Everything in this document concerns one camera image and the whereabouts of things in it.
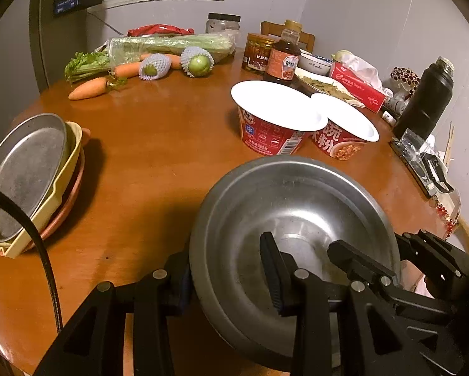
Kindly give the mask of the large steel bowl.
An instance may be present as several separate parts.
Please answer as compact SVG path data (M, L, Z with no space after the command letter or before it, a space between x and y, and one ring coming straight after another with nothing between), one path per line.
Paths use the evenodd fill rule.
M195 220L192 277L215 331L267 368L289 370L295 319L280 316L272 304L259 252L264 232L298 267L330 283L347 282L327 255L338 239L393 272L400 269L386 213L343 172L291 155L255 159L230 171L209 191Z

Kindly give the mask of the red instant noodle bowl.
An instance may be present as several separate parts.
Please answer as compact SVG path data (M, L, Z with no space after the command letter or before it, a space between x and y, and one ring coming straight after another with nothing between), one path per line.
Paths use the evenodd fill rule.
M241 81L231 88L238 106L242 142L265 155L294 154L328 123L310 97L270 81Z

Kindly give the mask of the steel pan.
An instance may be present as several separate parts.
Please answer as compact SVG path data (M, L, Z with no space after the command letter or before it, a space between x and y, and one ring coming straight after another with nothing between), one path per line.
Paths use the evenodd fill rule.
M42 231L62 203L81 151L82 129L53 113L23 121L0 143L0 192Z

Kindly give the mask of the black thermos flask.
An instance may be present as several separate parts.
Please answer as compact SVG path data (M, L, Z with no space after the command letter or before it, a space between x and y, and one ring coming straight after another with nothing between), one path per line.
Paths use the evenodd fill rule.
M401 139L410 130L426 140L450 102L453 89L454 65L439 57L423 72L417 89L393 127L394 136Z

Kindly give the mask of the white ceramic bowl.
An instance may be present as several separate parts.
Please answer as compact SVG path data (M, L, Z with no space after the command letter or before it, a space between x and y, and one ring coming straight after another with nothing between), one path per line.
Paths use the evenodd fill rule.
M333 61L331 59L301 53L298 66L313 74L327 76L330 73L332 64Z

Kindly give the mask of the chili sauce jar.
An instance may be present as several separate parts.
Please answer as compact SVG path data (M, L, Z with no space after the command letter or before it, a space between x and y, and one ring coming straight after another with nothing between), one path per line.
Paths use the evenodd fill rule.
M248 71L263 74L268 66L269 56L275 37L265 36L263 34L248 33L245 43L245 51L242 61L242 68Z

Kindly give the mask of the netted green fruit right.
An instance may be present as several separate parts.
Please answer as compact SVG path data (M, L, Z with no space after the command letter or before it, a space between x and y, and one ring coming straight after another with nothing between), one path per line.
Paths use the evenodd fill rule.
M187 47L180 55L180 64L186 75L192 78L208 76L214 67L211 54L199 47Z

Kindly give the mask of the netted green fruit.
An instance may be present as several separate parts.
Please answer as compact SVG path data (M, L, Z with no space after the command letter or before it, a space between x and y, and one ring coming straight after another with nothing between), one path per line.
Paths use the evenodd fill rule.
M171 59L163 54L151 54L141 61L138 76L144 81L154 81L165 77L171 69Z
M211 54L199 47L187 47L180 55L180 64L186 75L192 78L208 76L214 67Z

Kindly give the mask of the wooden chair back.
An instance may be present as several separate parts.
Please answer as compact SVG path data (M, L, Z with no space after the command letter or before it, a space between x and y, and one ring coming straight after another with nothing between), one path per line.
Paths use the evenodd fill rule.
M313 34L304 32L302 25L296 21L287 19L284 24L276 24L264 20L261 22L260 29L264 36L279 37L296 43L308 53L313 51L315 37Z

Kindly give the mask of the carrot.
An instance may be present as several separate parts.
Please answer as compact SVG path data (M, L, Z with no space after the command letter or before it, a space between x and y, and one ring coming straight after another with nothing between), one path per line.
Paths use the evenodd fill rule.
M71 101L96 98L127 83L126 78L98 77L80 84L68 96Z
M140 55L140 60L144 60L149 56L150 54L142 54ZM180 62L181 58L178 55L165 54L165 56L171 60L171 69L173 70L182 69L181 62Z
M118 65L114 69L114 75L117 78L135 77L139 74L140 65L141 63L139 61Z

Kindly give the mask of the front carrot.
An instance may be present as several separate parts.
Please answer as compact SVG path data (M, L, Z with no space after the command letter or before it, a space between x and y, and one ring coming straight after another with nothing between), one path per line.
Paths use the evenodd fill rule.
M126 78L98 77L80 84L68 96L71 101L96 98L127 83Z

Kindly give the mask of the black-lid glass jar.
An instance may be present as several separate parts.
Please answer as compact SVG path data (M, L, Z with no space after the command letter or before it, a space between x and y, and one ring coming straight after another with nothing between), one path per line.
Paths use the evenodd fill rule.
M206 21L206 33L225 32L239 41L241 16L236 14L209 13Z

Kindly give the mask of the bagged celery bunch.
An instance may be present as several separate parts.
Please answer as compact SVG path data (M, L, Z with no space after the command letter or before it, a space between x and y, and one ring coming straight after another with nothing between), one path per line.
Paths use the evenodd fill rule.
M224 30L185 36L114 37L91 53L76 53L65 66L65 79L77 83L109 74L118 65L137 62L144 54L181 55L188 47L205 49L218 63L234 52L238 36L238 31Z

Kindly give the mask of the red snack bag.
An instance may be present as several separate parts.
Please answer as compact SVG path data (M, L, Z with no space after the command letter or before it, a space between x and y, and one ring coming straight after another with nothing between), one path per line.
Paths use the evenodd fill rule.
M194 35L193 28L181 28L175 25L152 24L143 25L138 28L127 31L127 37L145 37L145 36L187 36Z

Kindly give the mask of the grey refrigerator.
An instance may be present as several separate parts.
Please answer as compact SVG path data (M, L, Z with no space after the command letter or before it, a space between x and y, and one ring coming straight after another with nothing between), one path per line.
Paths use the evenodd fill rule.
M85 9L55 16L54 1L0 0L0 141L15 116L87 47Z

